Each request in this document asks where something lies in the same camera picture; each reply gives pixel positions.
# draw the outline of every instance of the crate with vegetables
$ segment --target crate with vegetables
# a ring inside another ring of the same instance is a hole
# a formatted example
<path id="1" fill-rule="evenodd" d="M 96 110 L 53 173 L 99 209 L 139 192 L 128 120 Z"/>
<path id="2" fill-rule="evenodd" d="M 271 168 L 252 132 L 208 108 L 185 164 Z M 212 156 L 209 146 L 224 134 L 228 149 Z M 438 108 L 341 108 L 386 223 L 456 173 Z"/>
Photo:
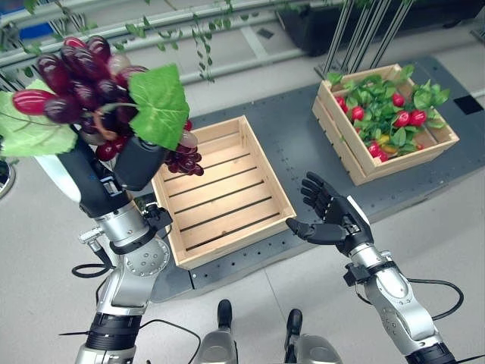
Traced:
<path id="1" fill-rule="evenodd" d="M 459 138 L 435 107 L 448 89 L 398 64 L 322 82 L 313 112 L 356 185 L 436 158 Z"/>

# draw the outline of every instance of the gray table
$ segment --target gray table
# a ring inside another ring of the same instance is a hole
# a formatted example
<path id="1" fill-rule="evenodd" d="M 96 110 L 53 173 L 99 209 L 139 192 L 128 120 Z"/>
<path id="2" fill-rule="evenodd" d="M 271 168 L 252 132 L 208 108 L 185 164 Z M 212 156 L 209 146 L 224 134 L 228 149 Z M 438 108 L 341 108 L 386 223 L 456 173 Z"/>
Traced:
<path id="1" fill-rule="evenodd" d="M 468 95 L 468 91 L 435 58 L 419 58 L 402 64 L 407 63 L 415 65 L 412 78 L 418 83 L 431 79 L 444 89 L 450 88 L 453 99 Z M 341 194 L 352 195 L 370 220 L 377 221 L 429 198 L 485 165 L 485 111 L 467 115 L 449 100 L 439 107 L 439 111 L 460 137 L 457 144 L 432 162 L 356 187 L 311 113 L 317 90 L 318 85 L 295 89 L 203 115 L 194 121 L 197 127 L 204 127 L 246 115 L 303 221 L 316 222 L 313 211 L 302 202 L 299 192 L 306 171 L 319 173 Z M 183 293 L 184 296 L 200 294 L 309 247 L 311 244 L 284 231 L 191 271 L 177 268 L 172 260 L 158 277 L 152 301 L 161 302 Z"/>

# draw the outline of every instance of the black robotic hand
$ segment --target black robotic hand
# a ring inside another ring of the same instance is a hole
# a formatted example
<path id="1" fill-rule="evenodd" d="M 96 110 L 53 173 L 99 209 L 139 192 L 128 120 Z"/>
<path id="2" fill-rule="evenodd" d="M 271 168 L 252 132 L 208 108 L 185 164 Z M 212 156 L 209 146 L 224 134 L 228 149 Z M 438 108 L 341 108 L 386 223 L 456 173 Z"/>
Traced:
<path id="1" fill-rule="evenodd" d="M 335 245 L 346 256 L 358 245 L 374 242 L 368 220 L 352 197 L 341 196 L 313 172 L 306 177 L 302 182 L 303 202 L 315 210 L 323 223 L 305 224 L 288 218 L 286 224 L 293 233 L 309 243 Z"/>

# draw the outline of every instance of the grape bunch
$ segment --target grape bunch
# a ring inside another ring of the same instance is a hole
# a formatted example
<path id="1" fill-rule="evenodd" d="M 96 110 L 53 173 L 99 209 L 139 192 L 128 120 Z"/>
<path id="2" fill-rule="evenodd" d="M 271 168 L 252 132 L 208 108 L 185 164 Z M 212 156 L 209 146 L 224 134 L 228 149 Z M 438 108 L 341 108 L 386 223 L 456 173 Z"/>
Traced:
<path id="1" fill-rule="evenodd" d="M 197 138 L 194 134 L 190 133 L 191 129 L 192 122 L 191 120 L 187 120 L 177 148 L 175 151 L 170 151 L 167 154 L 164 163 L 172 173 L 202 176 L 204 174 L 204 168 L 198 164 L 202 160 L 202 156 L 197 153 Z"/>
<path id="2" fill-rule="evenodd" d="M 138 111 L 127 105 L 110 112 L 100 108 L 112 103 L 134 104 L 128 80 L 132 74 L 148 69 L 132 65 L 125 55 L 112 55 L 102 36 L 91 36 L 87 42 L 69 36 L 59 56 L 43 54 L 36 63 L 54 93 L 41 89 L 18 91 L 12 99 L 14 107 L 25 115 L 45 115 L 56 124 L 77 125 L 79 135 L 97 146 L 95 154 L 101 161 L 109 161 L 121 152 L 133 135 L 130 122 Z M 177 151 L 169 153 L 167 164 L 171 171 L 202 175 L 202 168 L 196 164 L 201 156 L 196 150 L 197 139 L 189 132 L 191 128 L 187 121 Z"/>

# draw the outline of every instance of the black cable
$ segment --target black cable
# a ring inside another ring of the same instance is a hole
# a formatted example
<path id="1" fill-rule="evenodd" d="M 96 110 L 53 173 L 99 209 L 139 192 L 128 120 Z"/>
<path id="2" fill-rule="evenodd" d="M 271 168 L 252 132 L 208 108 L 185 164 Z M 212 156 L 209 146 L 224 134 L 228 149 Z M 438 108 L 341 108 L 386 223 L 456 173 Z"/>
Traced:
<path id="1" fill-rule="evenodd" d="M 103 268 L 101 271 L 96 271 L 94 273 L 81 273 L 79 270 L 86 268 Z M 102 276 L 104 273 L 108 272 L 111 267 L 106 266 L 102 263 L 92 263 L 92 264 L 81 264 L 76 265 L 70 270 L 70 272 L 78 278 L 96 278 Z"/>
<path id="2" fill-rule="evenodd" d="M 185 332 L 188 332 L 189 334 L 195 336 L 197 338 L 197 340 L 199 341 L 199 343 L 197 344 L 197 349 L 196 351 L 194 352 L 194 355 L 192 355 L 192 358 L 190 358 L 189 360 L 189 364 L 195 359 L 197 353 L 199 352 L 199 349 L 200 349 L 200 344 L 201 344 L 201 339 L 200 339 L 200 336 L 198 336 L 194 331 L 190 331 L 188 328 L 183 328 L 182 326 L 179 326 L 179 325 L 176 325 L 176 324 L 173 324 L 169 321 L 165 321 L 165 320 L 160 320 L 159 318 L 155 319 L 155 320 L 150 320 L 148 322 L 146 322 L 145 324 L 141 325 L 139 327 L 139 329 L 141 330 L 142 328 L 152 324 L 153 322 L 161 322 L 162 324 L 167 324 L 167 325 L 170 325 L 170 326 L 174 326 L 175 328 L 178 328 L 182 331 L 185 331 Z"/>
<path id="3" fill-rule="evenodd" d="M 106 281 L 108 280 L 108 277 L 106 277 L 103 282 L 101 282 L 98 286 L 98 288 L 96 288 L 96 305 L 98 304 L 99 302 L 99 290 L 101 290 L 101 287 L 103 287 L 103 284 L 106 283 Z"/>
<path id="4" fill-rule="evenodd" d="M 451 282 L 438 281 L 438 280 L 435 280 L 435 279 L 412 279 L 412 278 L 407 278 L 407 279 L 408 279 L 408 281 L 410 281 L 412 283 L 442 284 L 443 286 L 448 286 L 448 287 L 453 288 L 456 291 L 456 293 L 459 295 L 458 302 L 448 311 L 440 313 L 439 315 L 433 316 L 432 317 L 433 321 L 440 320 L 440 319 L 445 318 L 446 316 L 451 315 L 452 313 L 454 313 L 457 309 L 459 309 L 462 306 L 463 301 L 465 300 L 465 295 L 463 294 L 462 290 L 460 290 L 457 286 L 455 286 Z"/>
<path id="5" fill-rule="evenodd" d="M 467 359 L 463 359 L 463 360 L 459 360 L 458 362 L 456 362 L 457 364 L 459 364 L 460 362 L 470 362 L 471 360 L 475 360 L 475 359 L 479 359 L 479 358 L 483 358 L 485 356 L 484 355 L 477 355 L 477 356 L 472 356 L 471 358 L 467 358 Z"/>

